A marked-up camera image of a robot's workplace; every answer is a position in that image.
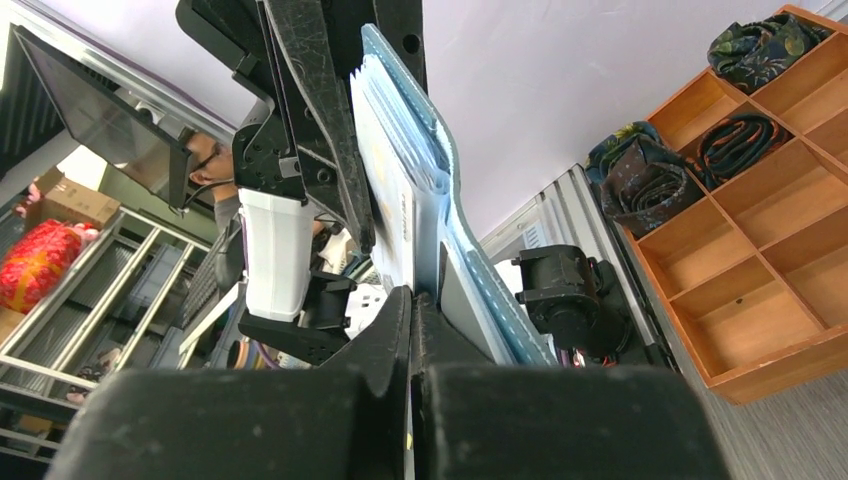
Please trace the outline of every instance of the cardboard box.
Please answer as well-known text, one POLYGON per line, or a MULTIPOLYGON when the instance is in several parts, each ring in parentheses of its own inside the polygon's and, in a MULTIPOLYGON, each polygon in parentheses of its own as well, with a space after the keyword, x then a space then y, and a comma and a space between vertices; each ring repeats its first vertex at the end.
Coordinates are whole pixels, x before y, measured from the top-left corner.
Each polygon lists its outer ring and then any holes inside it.
POLYGON ((65 178, 53 167, 35 181, 41 201, 30 206, 26 229, 30 230, 48 218, 61 222, 90 223, 102 230, 118 213, 121 203, 65 178))
POLYGON ((9 310, 5 307, 0 307, 0 345, 6 341, 9 335, 23 321, 23 313, 18 313, 14 310, 9 310))

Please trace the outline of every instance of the white plastic casing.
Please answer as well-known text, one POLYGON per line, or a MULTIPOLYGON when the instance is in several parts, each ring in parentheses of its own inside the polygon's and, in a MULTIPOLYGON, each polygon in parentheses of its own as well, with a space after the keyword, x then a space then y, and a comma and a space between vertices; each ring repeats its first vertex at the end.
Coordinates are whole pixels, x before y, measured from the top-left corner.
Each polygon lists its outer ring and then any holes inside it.
POLYGON ((239 189, 247 265, 246 302, 258 317, 291 322, 309 286, 315 209, 299 201, 239 189))

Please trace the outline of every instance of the computer monitor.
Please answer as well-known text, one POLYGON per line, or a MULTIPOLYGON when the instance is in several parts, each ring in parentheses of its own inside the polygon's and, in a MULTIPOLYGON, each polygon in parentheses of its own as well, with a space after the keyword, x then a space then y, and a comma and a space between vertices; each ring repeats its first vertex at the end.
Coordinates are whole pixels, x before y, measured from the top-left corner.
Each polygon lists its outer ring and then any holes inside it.
POLYGON ((71 137, 170 206, 181 207, 191 152, 70 57, 26 29, 18 27, 15 34, 71 137))

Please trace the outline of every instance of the red plastic bag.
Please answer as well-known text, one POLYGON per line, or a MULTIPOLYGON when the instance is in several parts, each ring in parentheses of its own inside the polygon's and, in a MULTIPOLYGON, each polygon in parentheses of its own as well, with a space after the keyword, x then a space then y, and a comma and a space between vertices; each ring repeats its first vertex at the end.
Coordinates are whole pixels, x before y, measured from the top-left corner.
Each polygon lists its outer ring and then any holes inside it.
POLYGON ((82 247, 80 235, 56 220, 30 230, 0 266, 0 304, 29 313, 59 283, 82 247))

